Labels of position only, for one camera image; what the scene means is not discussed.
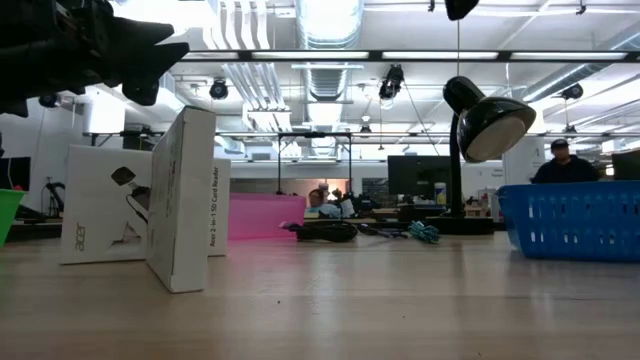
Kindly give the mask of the black aluminium table frame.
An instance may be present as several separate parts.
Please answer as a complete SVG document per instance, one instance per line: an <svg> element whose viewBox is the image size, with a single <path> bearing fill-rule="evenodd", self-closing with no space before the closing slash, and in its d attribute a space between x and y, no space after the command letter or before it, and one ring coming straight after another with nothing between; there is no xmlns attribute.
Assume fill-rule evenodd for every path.
<svg viewBox="0 0 640 360"><path fill-rule="evenodd" d="M407 230L411 222L380 222L375 219L347 219L348 223L356 226L368 225L376 229L400 229ZM506 225L503 222L494 222L492 218L450 218L429 217L423 220L425 225L434 226L442 235L490 235L495 231L504 231ZM19 242L59 238L62 232L62 223L58 222L15 222L7 235L7 242Z"/></svg>

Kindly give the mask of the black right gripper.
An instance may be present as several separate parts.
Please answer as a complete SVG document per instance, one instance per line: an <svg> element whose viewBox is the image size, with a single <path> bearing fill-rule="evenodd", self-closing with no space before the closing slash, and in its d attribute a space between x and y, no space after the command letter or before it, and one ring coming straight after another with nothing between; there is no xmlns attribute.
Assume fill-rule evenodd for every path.
<svg viewBox="0 0 640 360"><path fill-rule="evenodd" d="M446 14L450 21L464 19L478 4L479 0L444 0Z"/></svg>

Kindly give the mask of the white Acer card reader box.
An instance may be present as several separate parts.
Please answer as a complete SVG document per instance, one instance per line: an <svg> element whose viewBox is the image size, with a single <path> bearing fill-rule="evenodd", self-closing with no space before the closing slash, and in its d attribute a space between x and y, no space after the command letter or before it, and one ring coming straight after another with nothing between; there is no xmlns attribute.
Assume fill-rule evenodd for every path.
<svg viewBox="0 0 640 360"><path fill-rule="evenodd" d="M206 286L215 129L186 106L152 150L146 262L171 293Z"/></svg>
<svg viewBox="0 0 640 360"><path fill-rule="evenodd" d="M149 151L71 147L60 262L145 259L151 185Z"/></svg>

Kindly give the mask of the black computer monitor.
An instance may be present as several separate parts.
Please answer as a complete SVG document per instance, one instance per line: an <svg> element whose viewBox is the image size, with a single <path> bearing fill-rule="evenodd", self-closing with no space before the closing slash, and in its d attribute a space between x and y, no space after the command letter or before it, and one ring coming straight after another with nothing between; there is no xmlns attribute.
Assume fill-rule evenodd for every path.
<svg viewBox="0 0 640 360"><path fill-rule="evenodd" d="M425 196L434 200L436 186L444 183L446 197L450 197L452 175L448 156L388 156L387 170L391 195Z"/></svg>

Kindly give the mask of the green plastic bin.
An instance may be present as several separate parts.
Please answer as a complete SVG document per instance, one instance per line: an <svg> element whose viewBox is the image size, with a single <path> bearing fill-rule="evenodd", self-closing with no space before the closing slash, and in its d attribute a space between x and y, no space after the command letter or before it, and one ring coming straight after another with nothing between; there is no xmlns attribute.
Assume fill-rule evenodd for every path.
<svg viewBox="0 0 640 360"><path fill-rule="evenodd" d="M5 244L24 191L0 189L0 248Z"/></svg>

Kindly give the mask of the silver ceiling duct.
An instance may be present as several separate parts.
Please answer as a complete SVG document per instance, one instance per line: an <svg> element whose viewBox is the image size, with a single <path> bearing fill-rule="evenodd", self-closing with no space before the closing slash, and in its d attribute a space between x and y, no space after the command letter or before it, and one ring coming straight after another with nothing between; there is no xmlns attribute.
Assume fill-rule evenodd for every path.
<svg viewBox="0 0 640 360"><path fill-rule="evenodd" d="M364 0L295 0L299 47L305 50L346 50L359 43ZM305 71L309 95L318 102L333 102L345 92L350 71Z"/></svg>

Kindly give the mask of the person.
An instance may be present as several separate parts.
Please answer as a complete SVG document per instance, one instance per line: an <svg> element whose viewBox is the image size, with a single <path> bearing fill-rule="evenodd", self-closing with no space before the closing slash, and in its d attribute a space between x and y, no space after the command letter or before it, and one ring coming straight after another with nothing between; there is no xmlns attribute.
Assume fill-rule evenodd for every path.
<svg viewBox="0 0 640 360"><path fill-rule="evenodd" d="M327 203L324 192L314 189L308 194L309 207L307 213L315 213L320 217L338 219L341 217L341 209L336 205Z"/></svg>
<svg viewBox="0 0 640 360"><path fill-rule="evenodd" d="M544 163L531 179L532 184L595 182L599 172L587 160L572 155L565 139L551 143L553 158Z"/></svg>

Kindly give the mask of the black light bar frame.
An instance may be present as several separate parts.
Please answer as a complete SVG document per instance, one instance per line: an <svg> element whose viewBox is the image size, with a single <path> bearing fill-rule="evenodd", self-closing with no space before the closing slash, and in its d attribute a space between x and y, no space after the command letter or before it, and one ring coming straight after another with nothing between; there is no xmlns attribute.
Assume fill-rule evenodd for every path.
<svg viewBox="0 0 640 360"><path fill-rule="evenodd" d="M630 51L481 51L481 50L199 50L181 63L214 62L420 62L420 63L640 63L640 50Z"/></svg>

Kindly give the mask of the pink plastic bin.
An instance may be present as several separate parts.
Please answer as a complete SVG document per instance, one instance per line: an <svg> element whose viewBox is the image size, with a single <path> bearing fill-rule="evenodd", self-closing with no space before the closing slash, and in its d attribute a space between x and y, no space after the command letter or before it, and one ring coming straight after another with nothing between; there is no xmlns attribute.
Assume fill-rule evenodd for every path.
<svg viewBox="0 0 640 360"><path fill-rule="evenodd" d="M295 240L294 232L282 223L302 224L306 199L302 196L232 193L230 196L229 241Z"/></svg>

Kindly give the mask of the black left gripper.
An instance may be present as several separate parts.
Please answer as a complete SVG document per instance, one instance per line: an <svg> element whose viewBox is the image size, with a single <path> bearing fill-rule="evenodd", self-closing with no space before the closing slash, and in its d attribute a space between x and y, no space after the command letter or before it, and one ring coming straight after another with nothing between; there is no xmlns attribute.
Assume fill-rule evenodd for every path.
<svg viewBox="0 0 640 360"><path fill-rule="evenodd" d="M120 47L151 46L107 63L108 27ZM0 114L29 115L27 100L104 83L142 106L156 103L160 78L189 51L171 24L114 17L107 0L0 0Z"/></svg>

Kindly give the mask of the blue plastic bin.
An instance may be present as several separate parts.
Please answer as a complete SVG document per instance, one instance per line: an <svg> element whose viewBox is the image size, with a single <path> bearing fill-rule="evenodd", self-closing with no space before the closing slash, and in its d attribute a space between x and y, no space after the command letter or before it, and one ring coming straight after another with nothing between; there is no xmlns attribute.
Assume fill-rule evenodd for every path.
<svg viewBox="0 0 640 360"><path fill-rule="evenodd" d="M640 181L506 185L497 196L527 258L640 263Z"/></svg>

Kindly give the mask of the black flat screen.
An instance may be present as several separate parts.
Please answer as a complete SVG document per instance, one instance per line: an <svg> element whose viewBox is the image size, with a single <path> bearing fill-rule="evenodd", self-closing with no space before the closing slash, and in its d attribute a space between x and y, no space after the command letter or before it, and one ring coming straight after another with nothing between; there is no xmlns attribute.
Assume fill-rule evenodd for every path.
<svg viewBox="0 0 640 360"><path fill-rule="evenodd" d="M613 153L611 158L616 181L640 180L640 148Z"/></svg>
<svg viewBox="0 0 640 360"><path fill-rule="evenodd" d="M30 172L30 157L0 158L0 189L28 191Z"/></svg>

